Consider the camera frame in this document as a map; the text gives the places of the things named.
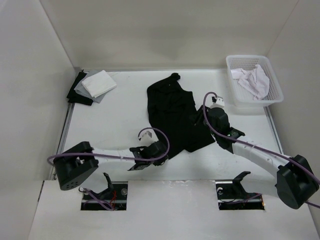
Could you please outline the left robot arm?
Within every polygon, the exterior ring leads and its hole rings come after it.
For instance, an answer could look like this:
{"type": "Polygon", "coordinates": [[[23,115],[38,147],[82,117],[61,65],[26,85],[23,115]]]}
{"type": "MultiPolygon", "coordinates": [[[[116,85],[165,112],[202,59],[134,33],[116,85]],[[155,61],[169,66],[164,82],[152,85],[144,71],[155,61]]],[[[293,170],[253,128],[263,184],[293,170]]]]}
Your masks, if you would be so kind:
{"type": "Polygon", "coordinates": [[[168,157],[167,146],[160,141],[125,150],[94,149],[83,141],[52,163],[62,191],[81,187],[105,200],[112,195],[112,182],[132,180],[145,168],[161,166],[168,157]]]}

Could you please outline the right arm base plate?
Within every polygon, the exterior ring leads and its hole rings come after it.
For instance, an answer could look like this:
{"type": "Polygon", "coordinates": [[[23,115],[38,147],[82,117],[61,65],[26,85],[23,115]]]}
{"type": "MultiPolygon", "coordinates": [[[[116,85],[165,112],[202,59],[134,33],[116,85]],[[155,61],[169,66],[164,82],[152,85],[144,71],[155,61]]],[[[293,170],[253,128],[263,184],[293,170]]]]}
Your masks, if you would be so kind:
{"type": "Polygon", "coordinates": [[[221,211],[265,210],[262,194],[247,192],[240,182],[215,182],[218,208],[221,211]]]}

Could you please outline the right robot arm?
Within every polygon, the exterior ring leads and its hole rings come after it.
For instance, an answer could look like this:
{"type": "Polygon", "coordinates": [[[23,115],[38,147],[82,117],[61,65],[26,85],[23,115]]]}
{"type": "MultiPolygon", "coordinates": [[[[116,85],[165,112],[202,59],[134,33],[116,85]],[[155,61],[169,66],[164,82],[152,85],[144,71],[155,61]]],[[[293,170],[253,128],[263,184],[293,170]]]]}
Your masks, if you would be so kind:
{"type": "Polygon", "coordinates": [[[320,180],[313,174],[305,157],[291,157],[259,146],[244,132],[230,126],[229,117],[222,108],[203,105],[190,119],[195,126],[207,126],[222,149],[273,175],[276,194],[288,207],[299,209],[320,189],[320,180]]]}

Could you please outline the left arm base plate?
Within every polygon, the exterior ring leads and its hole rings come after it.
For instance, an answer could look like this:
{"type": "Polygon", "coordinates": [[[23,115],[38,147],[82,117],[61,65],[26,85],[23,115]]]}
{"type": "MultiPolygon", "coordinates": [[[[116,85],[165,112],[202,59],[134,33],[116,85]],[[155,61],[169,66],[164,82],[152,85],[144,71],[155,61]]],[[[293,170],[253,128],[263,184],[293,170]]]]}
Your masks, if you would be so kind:
{"type": "MultiPolygon", "coordinates": [[[[94,195],[99,201],[108,208],[108,211],[126,211],[128,197],[128,182],[113,182],[113,191],[108,190],[102,196],[95,192],[94,195]]],[[[78,191],[82,194],[81,210],[82,211],[106,211],[98,201],[79,187],[78,191]]]]}

